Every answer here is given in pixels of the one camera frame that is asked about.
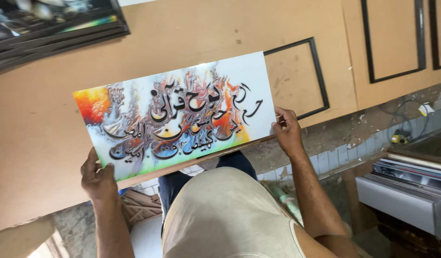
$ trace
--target floor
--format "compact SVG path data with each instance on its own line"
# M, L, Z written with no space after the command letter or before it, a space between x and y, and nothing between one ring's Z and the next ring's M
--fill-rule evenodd
M419 104L408 102L405 105L401 113L410 121L414 121L411 126L414 136L421 132L425 123L428 126L427 131L441 127L441 85L434 85L392 100L381 108L393 111L404 99L414 99L420 103L429 102L436 110L426 123L418 111ZM393 118L381 108L368 108L302 130L305 150L312 157L313 166L318 167L316 173L320 182L342 219L349 225L351 218L345 182L342 178L343 171L364 162L369 156L377 155L383 147L388 146L388 137L394 129L402 127L403 121ZM404 129L408 129L407 126L408 123L404 123ZM292 169L288 166L289 158L280 149L276 139L245 148L242 152L252 163L259 179L277 180L285 187L293 187ZM186 168L183 172L189 175L202 173L205 169L214 168L217 162L215 158ZM157 191L157 184L158 181L153 179L136 185L135 189L151 195ZM89 204L82 203L53 213L52 216L71 258L95 257L95 221ZM389 257L389 241L375 228L355 235L353 240L375 258Z

